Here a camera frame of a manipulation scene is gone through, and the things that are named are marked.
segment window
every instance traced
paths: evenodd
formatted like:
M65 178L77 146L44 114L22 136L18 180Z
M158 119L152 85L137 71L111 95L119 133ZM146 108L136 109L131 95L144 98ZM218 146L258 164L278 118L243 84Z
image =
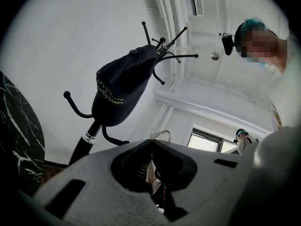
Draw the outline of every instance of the window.
M209 152L231 153L236 150L237 144L209 133L193 129L187 147Z

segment gray plastic device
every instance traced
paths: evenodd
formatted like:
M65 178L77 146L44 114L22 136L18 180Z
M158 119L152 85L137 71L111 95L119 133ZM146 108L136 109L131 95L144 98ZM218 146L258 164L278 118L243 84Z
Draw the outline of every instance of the gray plastic device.
M294 142L300 141L296 138L300 130L284 128L259 144L249 145L242 156L166 141L125 144L80 159L47 182L34 200L36 207L56 215L53 225L222 226L240 225L246 219L244 225L263 222L260 217L267 216L268 210L258 210L262 205L268 209L285 207L283 200L274 199L295 178L300 145ZM153 157L154 163L162 163L159 168L168 167L167 172L172 174L165 177L166 188L172 188L169 197L174 208L180 209L174 211L174 219L158 210L150 193L137 192L140 187L130 188L133 178L127 172L150 151L159 154ZM171 157L161 157L166 152ZM189 168L196 171L181 174Z

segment person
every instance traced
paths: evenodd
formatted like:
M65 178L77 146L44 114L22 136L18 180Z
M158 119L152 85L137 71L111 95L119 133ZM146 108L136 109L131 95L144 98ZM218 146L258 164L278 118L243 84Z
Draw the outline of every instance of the person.
M272 129L301 124L301 51L296 37L290 33L280 39L258 18L246 19L234 37L237 52L248 62L274 65L282 76L268 96L272 101Z
M258 139L255 139L249 135L244 129L239 129L236 132L236 142L238 142L237 150L239 154L242 154L246 149L248 144L259 142Z
M246 19L237 29L234 44L237 52L249 62L275 65L284 73L287 40L280 39L259 19Z

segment teal hair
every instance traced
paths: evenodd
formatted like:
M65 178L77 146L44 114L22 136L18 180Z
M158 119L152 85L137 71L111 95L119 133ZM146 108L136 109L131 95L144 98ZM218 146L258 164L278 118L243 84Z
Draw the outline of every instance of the teal hair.
M248 18L244 21L242 26L240 27L241 31L249 31L253 29L253 26L258 26L261 30L268 30L263 21L259 18Z
M236 134L236 139L237 139L241 134L249 135L249 133L247 133L245 130L240 130L240 131Z

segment marble table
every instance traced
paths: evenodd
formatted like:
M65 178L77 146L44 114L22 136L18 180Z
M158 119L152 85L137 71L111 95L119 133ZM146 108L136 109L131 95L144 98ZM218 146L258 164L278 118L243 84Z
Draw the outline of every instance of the marble table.
M16 174L16 187L32 196L44 166L45 144L39 120L22 93L0 72L0 153Z

